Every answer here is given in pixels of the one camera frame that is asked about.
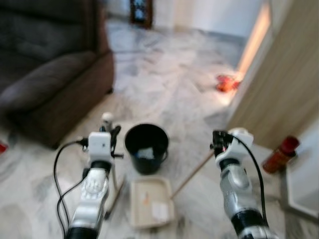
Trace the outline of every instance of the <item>black bucket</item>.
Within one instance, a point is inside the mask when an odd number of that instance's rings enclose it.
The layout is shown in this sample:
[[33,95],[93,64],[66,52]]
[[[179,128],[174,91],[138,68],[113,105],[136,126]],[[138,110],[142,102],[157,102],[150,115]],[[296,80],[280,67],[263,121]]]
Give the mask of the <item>black bucket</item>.
[[[131,128],[125,136],[125,147],[130,153],[134,167],[141,174],[155,173],[168,156],[168,136],[153,124],[139,124]],[[153,149],[152,158],[138,156],[141,149]]]

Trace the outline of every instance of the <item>dark brown sofa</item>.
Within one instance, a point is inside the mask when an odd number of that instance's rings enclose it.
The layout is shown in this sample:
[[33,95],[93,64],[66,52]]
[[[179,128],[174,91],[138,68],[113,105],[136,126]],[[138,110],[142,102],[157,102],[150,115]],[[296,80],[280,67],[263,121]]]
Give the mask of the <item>dark brown sofa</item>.
[[0,0],[0,118],[56,147],[112,89],[97,0]]

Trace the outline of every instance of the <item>black cable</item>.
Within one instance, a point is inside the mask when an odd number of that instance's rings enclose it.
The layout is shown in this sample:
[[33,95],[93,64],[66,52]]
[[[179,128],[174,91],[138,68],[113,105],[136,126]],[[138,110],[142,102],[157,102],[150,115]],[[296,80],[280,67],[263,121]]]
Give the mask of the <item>black cable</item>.
[[[73,145],[73,144],[76,144],[76,143],[78,143],[78,141],[72,141],[72,142],[66,143],[65,145],[63,145],[59,149],[58,153],[55,156],[54,165],[53,165],[53,178],[54,178],[55,186],[56,186],[56,189],[58,191],[59,197],[61,197],[62,195],[61,195],[61,188],[60,188],[60,185],[59,185],[59,182],[58,182],[58,179],[57,179],[57,175],[56,175],[57,162],[58,162],[58,159],[59,159],[59,156],[60,156],[62,150],[65,149],[66,147],[68,147],[70,145]],[[69,223],[70,223],[70,220],[69,220],[69,215],[68,215],[68,211],[67,211],[66,205],[64,203],[64,200],[62,200],[62,206],[63,206],[63,211],[64,211],[64,214],[65,214],[66,223],[67,223],[67,227],[68,227]],[[62,229],[63,232],[65,232],[64,224],[63,224],[63,221],[61,220],[59,212],[58,212],[58,217],[59,217],[59,222],[60,222],[61,229]]]
[[255,167],[256,167],[256,170],[257,170],[257,173],[258,173],[259,183],[260,183],[260,197],[261,197],[261,207],[262,207],[262,211],[263,211],[263,218],[264,218],[264,221],[265,221],[266,225],[268,226],[268,221],[267,221],[267,216],[266,216],[266,206],[265,206],[264,180],[263,180],[263,176],[261,175],[258,163],[257,163],[253,153],[250,151],[248,146],[241,139],[239,139],[236,136],[233,136],[232,134],[230,134],[230,136],[232,136],[235,139],[237,139],[238,142],[240,142],[247,149],[250,157],[254,161],[254,164],[255,164]]
[[[84,179],[85,179],[85,178],[81,179],[80,182],[78,182],[78,183],[75,184],[73,187],[71,187],[70,189],[68,189],[68,190],[67,190],[65,193],[63,193],[63,194],[61,195],[61,197],[59,198],[58,203],[56,204],[56,211],[57,211],[58,218],[59,218],[60,221],[62,221],[62,220],[61,220],[61,216],[60,216],[60,212],[59,212],[59,207],[60,207],[61,202],[63,202],[64,196],[67,195],[69,192],[71,192],[73,189],[75,189],[77,186],[79,186],[79,185],[83,182]],[[63,230],[62,232],[63,232],[63,238],[65,238],[66,230]]]

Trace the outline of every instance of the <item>red bottle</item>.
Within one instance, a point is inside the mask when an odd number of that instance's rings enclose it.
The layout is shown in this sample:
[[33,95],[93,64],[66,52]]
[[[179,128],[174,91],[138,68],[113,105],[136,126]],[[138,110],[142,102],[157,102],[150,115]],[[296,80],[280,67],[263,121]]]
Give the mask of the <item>red bottle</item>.
[[288,136],[281,145],[263,162],[263,168],[267,173],[276,173],[283,170],[288,161],[295,157],[295,149],[299,146],[299,140]]

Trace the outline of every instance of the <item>plastic tray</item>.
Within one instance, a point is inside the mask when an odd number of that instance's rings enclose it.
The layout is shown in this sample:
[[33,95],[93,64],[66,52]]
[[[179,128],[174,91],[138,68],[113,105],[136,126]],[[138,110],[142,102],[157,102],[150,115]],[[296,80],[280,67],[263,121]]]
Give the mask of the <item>plastic tray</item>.
[[134,228],[160,227],[175,218],[169,198],[171,186],[160,176],[143,176],[131,183],[131,224]]

